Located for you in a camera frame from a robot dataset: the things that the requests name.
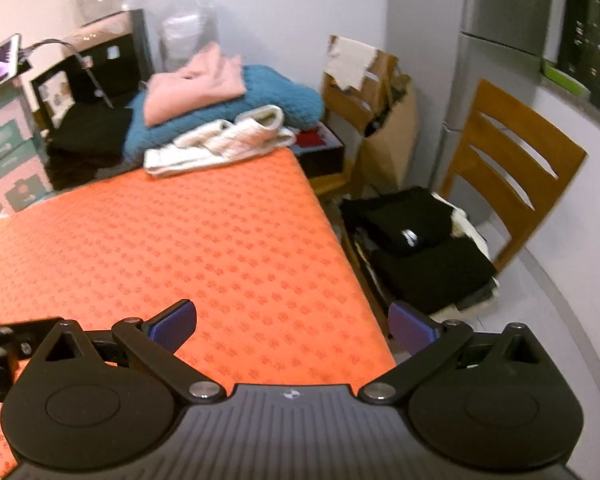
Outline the teal pink carton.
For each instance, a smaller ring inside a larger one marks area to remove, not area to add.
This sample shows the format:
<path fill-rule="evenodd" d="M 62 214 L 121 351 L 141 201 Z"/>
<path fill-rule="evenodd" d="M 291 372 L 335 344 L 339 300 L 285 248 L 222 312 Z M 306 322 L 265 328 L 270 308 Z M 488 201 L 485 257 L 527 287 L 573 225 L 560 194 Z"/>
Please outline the teal pink carton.
<path fill-rule="evenodd" d="M 26 141 L 41 141 L 29 100 L 19 78 L 0 87 L 0 160 Z"/>
<path fill-rule="evenodd" d="M 15 214 L 53 192 L 44 167 L 44 152 L 27 140 L 0 159 L 0 208 Z"/>

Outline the black sweater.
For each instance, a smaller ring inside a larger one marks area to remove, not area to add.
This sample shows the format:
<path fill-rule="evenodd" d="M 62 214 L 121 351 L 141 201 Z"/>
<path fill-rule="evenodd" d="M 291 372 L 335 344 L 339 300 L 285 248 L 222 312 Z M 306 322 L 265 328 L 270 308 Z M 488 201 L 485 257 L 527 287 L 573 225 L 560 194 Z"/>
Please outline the black sweater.
<path fill-rule="evenodd" d="M 460 211 L 426 188 L 343 200 L 339 209 L 349 240 L 391 300 L 436 314 L 493 283 L 489 256 L 454 230 Z"/>

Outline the silver refrigerator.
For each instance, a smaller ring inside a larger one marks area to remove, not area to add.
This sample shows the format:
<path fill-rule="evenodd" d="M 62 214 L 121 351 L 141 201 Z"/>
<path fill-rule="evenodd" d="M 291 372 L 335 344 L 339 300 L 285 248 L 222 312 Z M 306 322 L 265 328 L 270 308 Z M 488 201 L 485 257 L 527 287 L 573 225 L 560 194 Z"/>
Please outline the silver refrigerator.
<path fill-rule="evenodd" d="M 430 186 L 442 183 L 478 82 L 530 104 L 540 82 L 552 0 L 464 0 L 454 75 Z"/>

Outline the white quilted jacket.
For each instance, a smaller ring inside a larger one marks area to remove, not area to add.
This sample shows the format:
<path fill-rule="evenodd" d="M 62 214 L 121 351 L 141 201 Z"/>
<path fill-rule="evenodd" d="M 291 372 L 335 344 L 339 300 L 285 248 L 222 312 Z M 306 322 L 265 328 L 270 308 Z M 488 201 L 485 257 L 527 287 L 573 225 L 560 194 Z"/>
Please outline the white quilted jacket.
<path fill-rule="evenodd" d="M 143 168 L 151 177 L 164 178 L 264 156 L 294 144 L 296 134 L 284 122 L 284 112 L 276 105 L 240 114 L 234 122 L 208 122 L 170 144 L 147 150 Z"/>

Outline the wooden chair right with clothes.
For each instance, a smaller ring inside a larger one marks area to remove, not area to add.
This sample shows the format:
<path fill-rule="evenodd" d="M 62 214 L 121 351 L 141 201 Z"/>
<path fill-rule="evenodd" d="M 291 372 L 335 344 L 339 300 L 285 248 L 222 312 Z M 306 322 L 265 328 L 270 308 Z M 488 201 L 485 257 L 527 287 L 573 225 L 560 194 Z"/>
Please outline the wooden chair right with clothes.
<path fill-rule="evenodd" d="M 487 80 L 480 80 L 460 142 L 440 186 L 429 191 L 453 205 L 454 230 L 472 237 L 495 266 L 493 283 L 436 314 L 463 316 L 489 302 L 498 277 L 527 244 L 586 159 L 584 148 L 544 117 Z M 388 318 L 391 300 L 346 230 L 348 254 L 358 266 L 374 313 Z"/>

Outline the black folded clothes pile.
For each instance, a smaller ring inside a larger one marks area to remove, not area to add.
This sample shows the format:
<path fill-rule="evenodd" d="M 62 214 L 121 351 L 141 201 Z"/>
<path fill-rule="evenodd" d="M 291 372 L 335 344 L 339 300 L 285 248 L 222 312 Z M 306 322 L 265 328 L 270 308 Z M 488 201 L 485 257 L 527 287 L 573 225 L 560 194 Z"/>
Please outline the black folded clothes pile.
<path fill-rule="evenodd" d="M 76 103 L 46 138 L 45 171 L 55 191 L 95 179 L 122 161 L 133 112 L 127 107 Z"/>

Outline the pink folded garment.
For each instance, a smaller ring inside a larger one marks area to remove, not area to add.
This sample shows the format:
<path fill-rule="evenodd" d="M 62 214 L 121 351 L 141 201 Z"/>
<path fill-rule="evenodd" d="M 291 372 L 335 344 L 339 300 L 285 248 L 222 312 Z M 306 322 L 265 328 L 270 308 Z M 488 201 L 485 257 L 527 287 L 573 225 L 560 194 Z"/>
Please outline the pink folded garment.
<path fill-rule="evenodd" d="M 175 72 L 149 78 L 144 122 L 148 127 L 158 126 L 193 110 L 240 98 L 245 92 L 242 57 L 225 55 L 212 41 Z"/>

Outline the clear plastic bag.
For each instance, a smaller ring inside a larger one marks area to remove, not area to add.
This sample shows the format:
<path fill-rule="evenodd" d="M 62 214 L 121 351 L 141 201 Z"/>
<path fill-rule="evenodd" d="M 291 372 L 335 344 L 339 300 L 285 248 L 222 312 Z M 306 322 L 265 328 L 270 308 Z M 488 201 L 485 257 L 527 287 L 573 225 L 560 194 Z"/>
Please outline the clear plastic bag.
<path fill-rule="evenodd" d="M 162 66 L 174 72 L 210 42 L 219 41 L 219 21 L 212 0 L 172 0 L 160 20 Z"/>

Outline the brown paper bag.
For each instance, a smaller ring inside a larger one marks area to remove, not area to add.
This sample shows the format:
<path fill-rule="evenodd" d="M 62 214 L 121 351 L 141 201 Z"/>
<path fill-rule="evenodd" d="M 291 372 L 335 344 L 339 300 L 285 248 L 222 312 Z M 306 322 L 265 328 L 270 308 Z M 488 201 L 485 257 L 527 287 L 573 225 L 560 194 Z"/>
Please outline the brown paper bag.
<path fill-rule="evenodd" d="M 360 138 L 336 189 L 355 198 L 404 188 L 419 133 L 416 89 L 399 59 L 361 41 L 331 36 L 323 73 L 323 122 L 337 117 Z"/>

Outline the teal knitted sweater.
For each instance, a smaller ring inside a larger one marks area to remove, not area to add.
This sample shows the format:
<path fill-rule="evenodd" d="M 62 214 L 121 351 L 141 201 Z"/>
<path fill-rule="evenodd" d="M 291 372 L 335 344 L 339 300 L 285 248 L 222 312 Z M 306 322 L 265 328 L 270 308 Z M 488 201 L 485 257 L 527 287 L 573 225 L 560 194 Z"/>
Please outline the teal knitted sweater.
<path fill-rule="evenodd" d="M 138 92 L 126 106 L 132 120 L 122 148 L 122 165 L 139 167 L 150 148 L 169 144 L 177 136 L 207 122 L 225 119 L 232 122 L 238 115 L 265 105 L 280 107 L 285 125 L 306 130 L 314 127 L 324 114 L 321 95 L 303 84 L 296 84 L 265 65 L 248 65 L 244 69 L 246 93 L 240 98 L 192 110 L 149 127 L 145 124 L 146 91 Z"/>

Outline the upper teal pink carton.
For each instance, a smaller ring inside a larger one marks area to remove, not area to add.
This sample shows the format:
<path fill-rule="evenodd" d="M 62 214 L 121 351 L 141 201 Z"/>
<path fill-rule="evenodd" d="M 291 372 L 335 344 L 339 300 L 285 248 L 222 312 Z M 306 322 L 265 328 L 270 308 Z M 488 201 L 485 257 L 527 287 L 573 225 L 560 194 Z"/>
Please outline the upper teal pink carton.
<path fill-rule="evenodd" d="M 0 87 L 0 160 L 26 141 L 41 141 L 29 100 L 19 78 Z"/>

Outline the lower teal pink carton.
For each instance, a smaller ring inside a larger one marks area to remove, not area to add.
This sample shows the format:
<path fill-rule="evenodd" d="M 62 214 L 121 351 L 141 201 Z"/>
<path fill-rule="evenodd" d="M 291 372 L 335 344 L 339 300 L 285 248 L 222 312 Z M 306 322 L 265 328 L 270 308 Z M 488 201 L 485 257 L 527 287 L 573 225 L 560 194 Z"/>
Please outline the lower teal pink carton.
<path fill-rule="evenodd" d="M 0 159 L 0 208 L 15 214 L 53 192 L 44 167 L 44 152 L 27 140 Z"/>

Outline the orange flower-pattern table mat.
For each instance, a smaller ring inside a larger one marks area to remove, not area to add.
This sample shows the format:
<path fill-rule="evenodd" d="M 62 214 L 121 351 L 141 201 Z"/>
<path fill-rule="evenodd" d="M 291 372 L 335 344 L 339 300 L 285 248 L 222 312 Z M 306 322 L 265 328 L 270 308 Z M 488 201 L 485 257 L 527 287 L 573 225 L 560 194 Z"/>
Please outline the orange flower-pattern table mat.
<path fill-rule="evenodd" d="M 285 149 L 164 180 L 136 170 L 0 218 L 0 297 L 0 324 L 87 330 L 190 299 L 198 327 L 178 356 L 225 387 L 359 387 L 393 364 Z"/>

